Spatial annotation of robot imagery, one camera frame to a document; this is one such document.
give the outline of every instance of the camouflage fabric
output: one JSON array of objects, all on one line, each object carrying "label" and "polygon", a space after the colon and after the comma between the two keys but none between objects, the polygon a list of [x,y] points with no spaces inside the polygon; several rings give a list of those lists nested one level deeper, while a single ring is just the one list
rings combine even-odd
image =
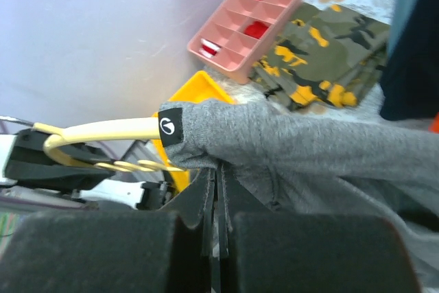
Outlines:
[{"label": "camouflage fabric", "polygon": [[349,8],[303,3],[250,79],[290,110],[314,101],[356,106],[379,79],[388,34],[388,25]]}]

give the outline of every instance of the black machine part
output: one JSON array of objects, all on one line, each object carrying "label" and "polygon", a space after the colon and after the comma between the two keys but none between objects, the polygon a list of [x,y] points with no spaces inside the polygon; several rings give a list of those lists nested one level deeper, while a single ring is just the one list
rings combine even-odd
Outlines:
[{"label": "black machine part", "polygon": [[[219,258],[214,257],[217,205]],[[271,211],[229,164],[202,169],[158,211],[31,215],[0,291],[420,292],[395,228],[370,216]]]},{"label": "black machine part", "polygon": [[174,188],[166,181],[145,182],[142,184],[143,195],[136,208],[141,211],[155,211],[167,204],[174,195]]},{"label": "black machine part", "polygon": [[[18,185],[71,193],[73,190],[90,190],[115,173],[107,169],[68,167],[51,160],[43,152],[48,134],[32,129],[20,131],[5,166],[5,176],[18,181]],[[102,150],[84,143],[61,148],[74,159],[85,163],[110,162]]]}]

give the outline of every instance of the white wall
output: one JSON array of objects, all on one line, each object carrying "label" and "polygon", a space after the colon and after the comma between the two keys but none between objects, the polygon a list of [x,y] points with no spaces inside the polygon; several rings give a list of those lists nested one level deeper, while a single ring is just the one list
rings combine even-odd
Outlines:
[{"label": "white wall", "polygon": [[0,114],[151,115],[201,67],[185,47],[221,1],[0,0]]}]

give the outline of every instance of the gray hoodie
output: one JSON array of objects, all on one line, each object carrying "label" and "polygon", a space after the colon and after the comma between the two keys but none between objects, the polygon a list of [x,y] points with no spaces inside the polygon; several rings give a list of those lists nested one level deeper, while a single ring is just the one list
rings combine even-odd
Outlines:
[{"label": "gray hoodie", "polygon": [[167,146],[186,168],[232,163],[263,204],[297,213],[368,214],[399,230],[420,280],[439,287],[439,231],[401,214],[439,215],[439,135],[280,114],[268,102],[166,103],[182,136]]}]

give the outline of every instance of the yellow container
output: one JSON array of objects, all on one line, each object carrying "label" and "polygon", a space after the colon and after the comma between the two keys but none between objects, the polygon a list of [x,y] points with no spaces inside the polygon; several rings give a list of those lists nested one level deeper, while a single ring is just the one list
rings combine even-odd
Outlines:
[{"label": "yellow container", "polygon": [[[218,99],[220,101],[234,104],[231,98],[205,71],[198,71],[189,79],[172,97],[171,102],[193,102],[200,103],[207,99]],[[162,158],[164,164],[168,164],[168,158],[161,140],[152,140],[158,154]],[[186,172],[170,172],[178,192],[183,191],[189,185],[189,171]]]}]

